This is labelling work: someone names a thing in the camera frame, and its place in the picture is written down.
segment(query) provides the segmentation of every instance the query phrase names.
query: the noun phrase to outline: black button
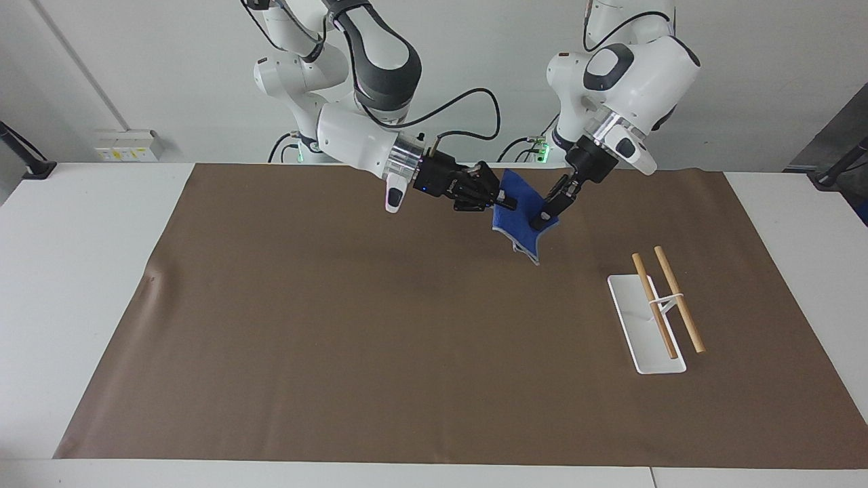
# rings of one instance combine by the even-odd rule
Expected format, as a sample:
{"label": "black button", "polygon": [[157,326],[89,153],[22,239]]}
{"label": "black button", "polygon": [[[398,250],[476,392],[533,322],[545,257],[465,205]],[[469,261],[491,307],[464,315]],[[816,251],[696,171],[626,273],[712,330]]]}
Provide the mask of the black button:
{"label": "black button", "polygon": [[633,142],[628,138],[621,139],[621,142],[618,142],[618,145],[615,146],[615,151],[618,151],[618,154],[624,157],[630,157],[636,154],[636,146],[633,145]]}
{"label": "black button", "polygon": [[404,199],[404,192],[397,188],[389,188],[389,207],[398,207]]}

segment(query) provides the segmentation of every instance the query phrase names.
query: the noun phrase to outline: white power box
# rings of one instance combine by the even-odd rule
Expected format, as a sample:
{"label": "white power box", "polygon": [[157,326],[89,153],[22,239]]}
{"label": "white power box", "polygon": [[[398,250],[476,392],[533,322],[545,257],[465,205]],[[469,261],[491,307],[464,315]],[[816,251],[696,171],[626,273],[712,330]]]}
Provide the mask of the white power box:
{"label": "white power box", "polygon": [[158,162],[163,147],[152,130],[97,132],[96,152],[103,161]]}

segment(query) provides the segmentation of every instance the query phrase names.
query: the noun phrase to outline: white tray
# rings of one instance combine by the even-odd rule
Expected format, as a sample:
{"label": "white tray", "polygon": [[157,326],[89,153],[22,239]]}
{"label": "white tray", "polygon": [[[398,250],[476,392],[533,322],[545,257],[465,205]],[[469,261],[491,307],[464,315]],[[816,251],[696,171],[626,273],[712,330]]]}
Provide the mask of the white tray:
{"label": "white tray", "polygon": [[[654,297],[659,298],[650,276],[648,276],[648,281],[651,282]],[[621,327],[624,329],[624,337],[627,338],[630,354],[633,355],[636,371],[639,374],[670,374],[687,371],[687,364],[681,357],[681,349],[672,333],[669,318],[664,313],[663,321],[666,324],[666,330],[669,337],[672,338],[675,351],[678,353],[677,359],[669,358],[666,343],[660,335],[660,329],[654,322],[651,307],[648,305],[648,297],[645,296],[645,289],[642,287],[639,275],[618,274],[609,276],[608,288],[612,291],[615,310],[618,312],[618,319],[621,320]]]}

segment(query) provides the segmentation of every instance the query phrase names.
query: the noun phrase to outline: brown leather surface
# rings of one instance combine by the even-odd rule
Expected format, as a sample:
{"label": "brown leather surface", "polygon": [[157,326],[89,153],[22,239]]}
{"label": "brown leather surface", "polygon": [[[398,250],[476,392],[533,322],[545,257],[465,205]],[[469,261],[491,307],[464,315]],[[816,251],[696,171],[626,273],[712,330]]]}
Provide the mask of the brown leather surface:
{"label": "brown leather surface", "polygon": [[[525,172],[541,191],[560,173]],[[589,184],[542,265],[349,168],[199,165],[58,458],[868,468],[868,427],[721,174]],[[708,353],[636,373],[606,279],[662,245]]]}

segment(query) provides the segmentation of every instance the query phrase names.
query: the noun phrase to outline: wooden stick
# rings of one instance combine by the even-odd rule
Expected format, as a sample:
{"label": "wooden stick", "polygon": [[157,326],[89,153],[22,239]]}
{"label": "wooden stick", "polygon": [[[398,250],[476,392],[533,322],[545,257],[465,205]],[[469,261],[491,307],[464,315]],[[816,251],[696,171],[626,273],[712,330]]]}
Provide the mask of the wooden stick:
{"label": "wooden stick", "polygon": [[672,343],[672,338],[669,337],[669,331],[666,329],[666,322],[663,321],[663,314],[660,312],[660,306],[654,300],[654,290],[651,289],[651,282],[648,281],[648,272],[645,271],[645,263],[642,262],[642,257],[637,253],[633,254],[633,264],[636,265],[636,272],[639,274],[639,279],[642,281],[642,286],[645,288],[645,296],[648,297],[648,304],[651,306],[651,313],[654,314],[654,321],[657,322],[657,328],[660,329],[660,335],[663,337],[663,342],[666,343],[666,350],[669,353],[670,359],[678,359],[678,353],[675,351],[675,344]]}
{"label": "wooden stick", "polygon": [[[657,253],[657,260],[663,268],[663,274],[666,275],[666,281],[669,282],[669,288],[672,289],[672,294],[681,293],[681,287],[678,286],[678,280],[675,279],[675,273],[673,273],[672,267],[669,266],[669,259],[667,259],[666,253],[663,252],[663,248],[657,246],[654,248],[654,252]],[[687,308],[687,301],[680,295],[675,297],[675,299],[678,302],[678,309],[681,311],[681,318],[684,319],[684,325],[687,327],[687,332],[690,334],[690,340],[694,343],[694,349],[696,349],[697,353],[704,353],[706,351],[705,343],[702,342],[700,332],[696,330],[694,317],[690,314],[690,310]]]}

